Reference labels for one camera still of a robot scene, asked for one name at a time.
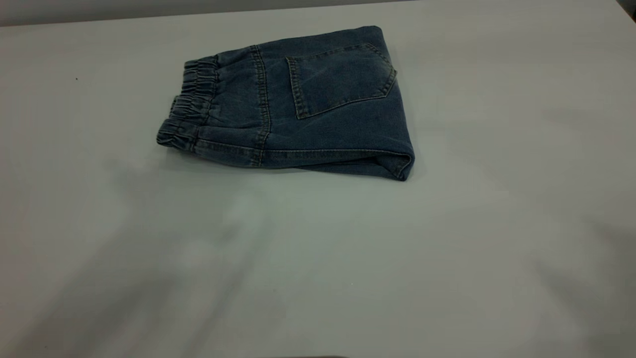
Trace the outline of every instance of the folded jeans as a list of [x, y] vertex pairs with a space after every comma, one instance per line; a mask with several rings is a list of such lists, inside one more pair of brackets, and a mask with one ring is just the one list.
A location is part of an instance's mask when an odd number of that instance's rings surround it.
[[396, 70], [375, 26], [186, 62], [157, 143], [232, 166], [402, 181], [415, 160]]

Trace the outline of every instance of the white table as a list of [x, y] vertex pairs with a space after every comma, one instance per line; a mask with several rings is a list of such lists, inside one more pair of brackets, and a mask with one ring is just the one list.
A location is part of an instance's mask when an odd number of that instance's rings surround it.
[[[184, 61], [371, 24], [405, 183], [155, 143]], [[2, 357], [636, 350], [636, 24], [613, 0], [5, 27], [0, 52]]]

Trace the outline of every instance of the gray background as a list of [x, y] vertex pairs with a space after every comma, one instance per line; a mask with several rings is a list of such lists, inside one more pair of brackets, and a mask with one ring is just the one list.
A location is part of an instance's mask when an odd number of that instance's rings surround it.
[[399, 0], [3, 0], [0, 26], [389, 1]]

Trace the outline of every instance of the jeans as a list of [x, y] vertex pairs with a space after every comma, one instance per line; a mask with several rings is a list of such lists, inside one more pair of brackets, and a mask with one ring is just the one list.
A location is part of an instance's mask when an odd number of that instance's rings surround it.
[[375, 26], [186, 62], [157, 143], [232, 166], [402, 181], [415, 159], [396, 70]]

